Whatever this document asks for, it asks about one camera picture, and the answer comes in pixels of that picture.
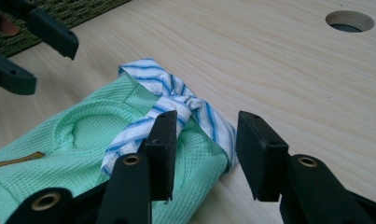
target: striped cloth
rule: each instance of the striped cloth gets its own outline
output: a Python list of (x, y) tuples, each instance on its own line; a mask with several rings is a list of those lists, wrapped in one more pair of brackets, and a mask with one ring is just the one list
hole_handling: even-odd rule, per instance
[(123, 64), (118, 74), (130, 75), (160, 99), (144, 117), (128, 125), (112, 141), (101, 167), (104, 174), (111, 175), (117, 158), (136, 152), (143, 139), (149, 136), (156, 117), (170, 110), (177, 111), (177, 136), (192, 116), (202, 130), (225, 150), (229, 159), (226, 172), (232, 168), (236, 162), (235, 129), (207, 102), (197, 98), (180, 78), (166, 72), (151, 58)]

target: mint green shirt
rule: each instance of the mint green shirt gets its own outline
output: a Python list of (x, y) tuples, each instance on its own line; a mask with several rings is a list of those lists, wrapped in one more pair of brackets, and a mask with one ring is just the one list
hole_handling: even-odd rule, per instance
[[(41, 189), (66, 188), (75, 197), (106, 181), (100, 167), (109, 143), (158, 99), (126, 75), (1, 148), (0, 161), (46, 156), (0, 167), (0, 222)], [(188, 222), (227, 164), (225, 152), (190, 119), (177, 142), (174, 199), (153, 203), (153, 223)]]

